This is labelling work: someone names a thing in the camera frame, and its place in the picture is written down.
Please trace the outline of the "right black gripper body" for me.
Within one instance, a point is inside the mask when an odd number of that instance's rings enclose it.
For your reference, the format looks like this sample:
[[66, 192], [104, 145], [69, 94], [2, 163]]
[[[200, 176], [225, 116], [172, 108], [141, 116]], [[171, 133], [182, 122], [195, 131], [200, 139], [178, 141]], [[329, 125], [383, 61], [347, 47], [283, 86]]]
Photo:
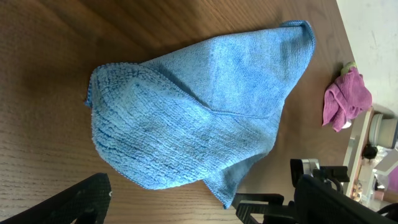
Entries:
[[312, 174], [324, 183], [334, 183], [336, 191], [340, 193], [343, 193], [342, 183], [349, 182], [347, 166], [320, 166], [319, 169], [314, 169]]

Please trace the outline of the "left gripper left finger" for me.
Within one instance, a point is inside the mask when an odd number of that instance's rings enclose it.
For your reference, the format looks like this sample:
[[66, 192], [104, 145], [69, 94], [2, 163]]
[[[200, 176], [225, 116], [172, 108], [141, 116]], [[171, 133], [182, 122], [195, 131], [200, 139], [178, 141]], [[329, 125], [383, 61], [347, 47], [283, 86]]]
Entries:
[[1, 224], [103, 223], [111, 201], [108, 175], [97, 173]]

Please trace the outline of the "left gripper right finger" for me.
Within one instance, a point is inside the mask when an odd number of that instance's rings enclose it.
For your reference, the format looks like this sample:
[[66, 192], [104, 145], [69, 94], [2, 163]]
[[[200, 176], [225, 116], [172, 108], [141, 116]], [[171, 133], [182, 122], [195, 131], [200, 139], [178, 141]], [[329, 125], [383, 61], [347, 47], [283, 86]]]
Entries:
[[294, 201], [299, 223], [397, 224], [309, 175], [298, 181]]

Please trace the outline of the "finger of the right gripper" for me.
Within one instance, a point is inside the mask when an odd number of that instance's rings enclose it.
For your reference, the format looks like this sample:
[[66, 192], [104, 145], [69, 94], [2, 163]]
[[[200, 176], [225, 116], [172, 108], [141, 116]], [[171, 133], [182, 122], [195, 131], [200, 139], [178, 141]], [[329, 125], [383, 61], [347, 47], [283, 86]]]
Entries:
[[236, 209], [236, 216], [243, 224], [259, 224], [253, 214], [262, 215], [264, 224], [295, 223], [295, 209], [286, 205], [240, 203]]
[[232, 206], [237, 209], [238, 205], [243, 201], [252, 202], [268, 202], [273, 205], [282, 205], [284, 202], [284, 196], [281, 194], [239, 194], [236, 193], [232, 202]]

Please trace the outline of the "blue microfiber cloth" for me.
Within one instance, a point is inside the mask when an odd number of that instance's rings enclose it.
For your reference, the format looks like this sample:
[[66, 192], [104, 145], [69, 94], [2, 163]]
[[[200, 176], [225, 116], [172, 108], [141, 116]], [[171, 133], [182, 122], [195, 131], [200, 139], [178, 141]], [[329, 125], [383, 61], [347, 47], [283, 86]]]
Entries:
[[145, 189], [201, 180], [229, 207], [274, 147], [285, 100], [315, 46], [307, 21], [287, 21], [142, 63], [101, 65], [86, 98], [95, 148]]

